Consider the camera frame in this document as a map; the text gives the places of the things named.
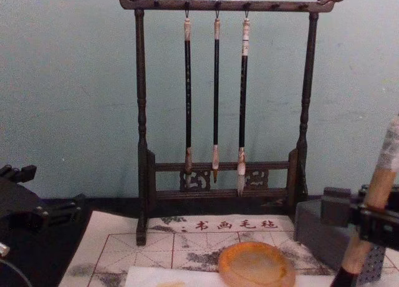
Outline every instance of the orange round dish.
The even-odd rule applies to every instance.
[[[219,257],[219,273],[230,287],[293,287],[295,270],[276,247],[242,242]]]

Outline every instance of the hanging hook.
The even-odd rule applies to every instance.
[[[216,3],[214,4],[215,7],[215,12],[216,12],[216,18],[219,19],[219,10],[220,10],[220,1],[216,1]]]
[[[249,14],[249,7],[251,6],[250,2],[247,2],[246,4],[244,4],[244,9],[245,9],[245,17],[248,18],[248,14]]]
[[[185,2],[185,12],[186,12],[186,17],[188,18],[188,13],[190,11],[190,2]]]

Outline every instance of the calligraphy brush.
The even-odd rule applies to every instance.
[[[213,182],[218,179],[219,149],[218,149],[218,117],[219,117],[219,11],[214,20],[214,97],[213,97]]]
[[[249,19],[248,12],[243,22],[243,51],[241,56],[241,88],[239,100],[239,154],[237,166],[237,192],[243,195],[245,186],[245,105],[247,89],[247,66],[248,66],[248,46],[249,46]]]
[[[185,174],[186,188],[190,187],[191,173],[193,171],[192,151],[191,151],[191,58],[190,58],[190,35],[191,24],[186,10],[185,28],[185,66],[186,66],[186,158]]]
[[[391,121],[387,130],[380,157],[364,199],[366,207],[375,211],[385,209],[397,172],[399,172],[399,116]],[[341,268],[331,287],[355,286],[371,248],[372,244],[361,240],[359,232],[354,231]]]

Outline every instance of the wooden brush rack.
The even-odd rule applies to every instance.
[[[264,197],[275,205],[293,210],[307,195],[306,155],[307,122],[312,90],[312,76],[316,42],[317,20],[320,12],[330,12],[336,2],[342,0],[317,0],[314,2],[292,1],[223,1],[223,0],[119,0],[124,9],[135,11],[136,24],[136,63],[137,63],[137,103],[138,103],[138,194],[140,198],[140,216],[137,225],[137,245],[145,245],[149,214],[158,199],[184,200],[187,198],[229,198],[236,197],[236,189],[213,190],[210,185],[211,163],[194,163],[192,181],[195,187],[185,186],[184,163],[156,163],[155,154],[149,151],[146,140],[146,82],[144,47],[144,11],[175,10],[184,11],[190,5],[190,11],[269,11],[301,12],[309,14],[309,35],[307,39],[304,81],[302,89],[302,110],[300,113],[299,138],[294,150],[286,161],[247,162],[246,188],[243,197]],[[219,170],[236,170],[236,162],[221,162]],[[269,188],[267,178],[269,170],[287,170],[287,184],[284,188]],[[179,172],[180,189],[157,191],[157,172]]]

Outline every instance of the brown brush tip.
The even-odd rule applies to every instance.
[[[218,170],[213,170],[213,183],[218,181]]]
[[[190,188],[191,174],[186,174],[186,188]]]

